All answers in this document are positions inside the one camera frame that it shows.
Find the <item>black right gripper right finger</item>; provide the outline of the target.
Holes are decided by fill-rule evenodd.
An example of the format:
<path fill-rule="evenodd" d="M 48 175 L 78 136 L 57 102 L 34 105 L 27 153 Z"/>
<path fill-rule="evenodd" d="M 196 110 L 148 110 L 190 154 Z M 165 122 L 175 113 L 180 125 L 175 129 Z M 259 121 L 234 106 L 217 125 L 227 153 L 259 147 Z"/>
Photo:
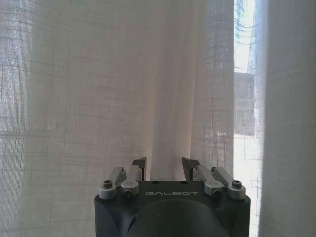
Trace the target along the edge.
<path fill-rule="evenodd" d="M 226 190 L 232 199 L 244 199 L 246 189 L 242 182 L 234 179 L 224 168 L 212 167 L 210 170 L 198 160 L 182 157 L 182 166 L 187 181 L 202 181 L 204 192 L 213 199 L 220 199 Z"/>

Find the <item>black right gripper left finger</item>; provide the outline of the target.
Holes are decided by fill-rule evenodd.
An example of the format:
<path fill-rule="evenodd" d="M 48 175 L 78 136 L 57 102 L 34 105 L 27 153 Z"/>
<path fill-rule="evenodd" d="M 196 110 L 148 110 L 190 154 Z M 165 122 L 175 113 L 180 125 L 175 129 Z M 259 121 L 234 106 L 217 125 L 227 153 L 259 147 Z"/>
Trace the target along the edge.
<path fill-rule="evenodd" d="M 133 198 L 139 193 L 139 182 L 145 181 L 147 158 L 135 159 L 127 172 L 123 167 L 113 168 L 109 177 L 99 187 L 100 199 L 114 199 L 118 190 L 126 198 Z"/>

